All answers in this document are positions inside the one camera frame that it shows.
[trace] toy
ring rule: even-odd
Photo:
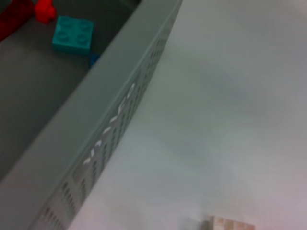
[[[0,15],[0,42],[22,26],[33,12],[31,0],[13,0]]]
[[[57,10],[52,6],[52,0],[39,0],[34,10],[36,20],[41,23],[48,24],[57,16]]]
[[[99,58],[100,58],[99,54],[91,54],[90,55],[90,67],[92,67]]]
[[[94,23],[67,16],[58,18],[52,45],[56,50],[88,55],[91,49]]]
[[[210,230],[255,230],[255,226],[221,217],[211,217]]]

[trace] red toy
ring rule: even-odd
[[[33,12],[31,0],[13,0],[0,15],[0,42],[22,26]]]
[[[36,20],[48,24],[57,16],[57,10],[52,6],[52,0],[39,0],[35,6]]]

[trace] white table surface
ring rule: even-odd
[[[70,230],[307,229],[307,2],[185,0]]]

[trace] teal lego brick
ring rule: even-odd
[[[55,50],[88,55],[91,50],[93,30],[92,21],[60,16],[52,46]]]

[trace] perforated bin wall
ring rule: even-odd
[[[136,71],[133,81],[109,113],[107,125],[100,127],[98,136],[85,150],[84,157],[76,164],[77,167],[71,171],[29,230],[68,228],[129,125],[160,60],[179,7],[170,15]]]

